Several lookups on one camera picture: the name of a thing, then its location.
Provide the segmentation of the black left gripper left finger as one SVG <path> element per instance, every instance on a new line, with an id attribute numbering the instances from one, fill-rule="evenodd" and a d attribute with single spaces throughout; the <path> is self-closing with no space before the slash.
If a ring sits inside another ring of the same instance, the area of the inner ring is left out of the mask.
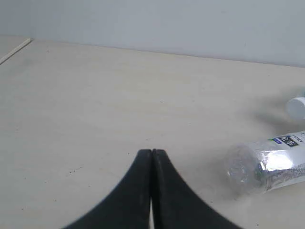
<path id="1" fill-rule="evenodd" d="M 119 184 L 67 229 L 148 229 L 152 150 L 138 151 Z"/>

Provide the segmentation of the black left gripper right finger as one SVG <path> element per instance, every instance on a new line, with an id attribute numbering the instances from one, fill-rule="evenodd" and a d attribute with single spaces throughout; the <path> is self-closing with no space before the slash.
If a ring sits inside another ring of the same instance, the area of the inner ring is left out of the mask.
<path id="1" fill-rule="evenodd" d="M 165 150 L 152 151 L 151 200 L 156 229 L 238 229 L 187 185 Z"/>

